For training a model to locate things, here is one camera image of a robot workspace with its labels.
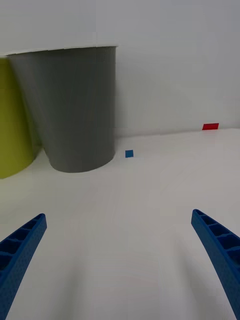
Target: white floor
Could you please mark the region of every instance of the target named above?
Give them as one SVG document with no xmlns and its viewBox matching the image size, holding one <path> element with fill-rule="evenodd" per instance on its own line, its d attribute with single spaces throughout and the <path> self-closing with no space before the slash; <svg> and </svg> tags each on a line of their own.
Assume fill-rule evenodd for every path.
<svg viewBox="0 0 240 320">
<path fill-rule="evenodd" d="M 42 152 L 0 181 L 1 239 L 41 212 L 48 224 L 7 320 L 234 320 L 191 216 L 240 235 L 239 207 L 237 129 L 123 138 L 78 174 Z"/>
</svg>

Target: white surface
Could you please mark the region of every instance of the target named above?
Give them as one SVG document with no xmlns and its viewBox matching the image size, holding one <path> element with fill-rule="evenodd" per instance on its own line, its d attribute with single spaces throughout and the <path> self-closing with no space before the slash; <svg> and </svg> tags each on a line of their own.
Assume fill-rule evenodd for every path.
<svg viewBox="0 0 240 320">
<path fill-rule="evenodd" d="M 237 129 L 124 138 L 78 174 L 42 152 L 0 181 L 1 239 L 41 212 L 48 225 L 7 320 L 234 320 L 191 216 L 240 235 L 239 194 Z"/>
<path fill-rule="evenodd" d="M 1 0 L 0 53 L 117 43 L 117 132 L 240 127 L 240 1 Z"/>
</svg>

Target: gray cylindrical container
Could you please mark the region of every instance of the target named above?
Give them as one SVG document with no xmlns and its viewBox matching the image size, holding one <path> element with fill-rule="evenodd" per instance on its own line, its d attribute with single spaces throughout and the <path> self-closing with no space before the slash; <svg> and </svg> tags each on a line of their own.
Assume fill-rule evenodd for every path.
<svg viewBox="0 0 240 320">
<path fill-rule="evenodd" d="M 116 47 L 9 55 L 53 168 L 96 169 L 115 154 Z"/>
</svg>

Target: gray bin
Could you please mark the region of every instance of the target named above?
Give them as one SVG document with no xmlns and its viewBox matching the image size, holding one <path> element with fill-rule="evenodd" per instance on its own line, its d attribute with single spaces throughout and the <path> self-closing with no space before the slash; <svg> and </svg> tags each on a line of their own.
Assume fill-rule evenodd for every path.
<svg viewBox="0 0 240 320">
<path fill-rule="evenodd" d="M 9 55 L 53 168 L 96 169 L 115 154 L 116 47 Z"/>
</svg>

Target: white wall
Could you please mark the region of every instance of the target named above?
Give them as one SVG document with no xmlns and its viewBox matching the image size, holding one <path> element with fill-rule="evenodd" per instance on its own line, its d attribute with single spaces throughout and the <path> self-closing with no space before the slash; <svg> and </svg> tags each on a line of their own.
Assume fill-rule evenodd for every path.
<svg viewBox="0 0 240 320">
<path fill-rule="evenodd" d="M 238 0 L 2 1 L 2 53 L 119 45 L 120 134 L 240 127 Z"/>
</svg>

